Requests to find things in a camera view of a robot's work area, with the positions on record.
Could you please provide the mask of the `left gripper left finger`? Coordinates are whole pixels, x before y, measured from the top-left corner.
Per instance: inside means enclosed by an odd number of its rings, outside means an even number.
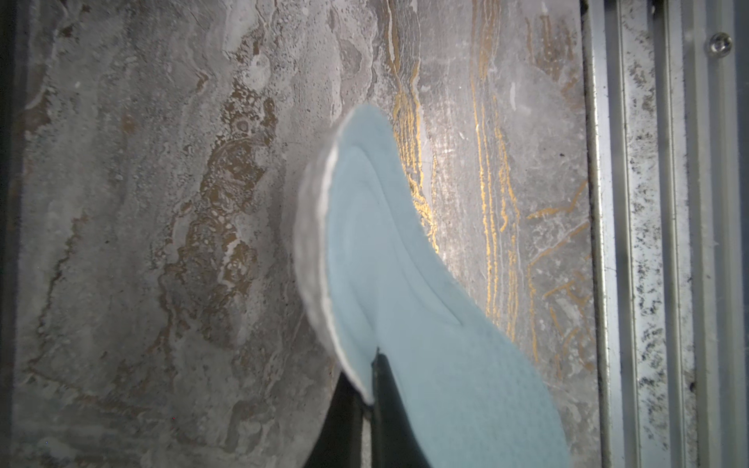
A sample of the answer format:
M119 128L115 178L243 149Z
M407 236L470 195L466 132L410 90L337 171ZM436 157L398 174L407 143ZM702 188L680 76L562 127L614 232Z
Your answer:
M359 468L362 465L363 419L361 395L341 372L319 437L304 468Z

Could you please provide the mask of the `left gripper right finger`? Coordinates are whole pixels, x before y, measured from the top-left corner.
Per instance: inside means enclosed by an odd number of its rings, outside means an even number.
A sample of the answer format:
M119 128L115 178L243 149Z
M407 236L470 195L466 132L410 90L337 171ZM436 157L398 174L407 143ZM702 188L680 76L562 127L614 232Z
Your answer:
M372 466L429 467L399 394L390 364L382 353L373 362Z

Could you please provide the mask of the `light blue insole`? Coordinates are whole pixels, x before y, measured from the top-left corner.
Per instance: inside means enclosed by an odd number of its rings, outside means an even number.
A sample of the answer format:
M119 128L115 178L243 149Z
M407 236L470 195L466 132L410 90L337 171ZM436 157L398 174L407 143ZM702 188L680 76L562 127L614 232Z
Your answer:
M308 164L293 239L309 323L361 395L363 426L382 353L429 467L571 465L542 378L429 243L376 107L351 110Z

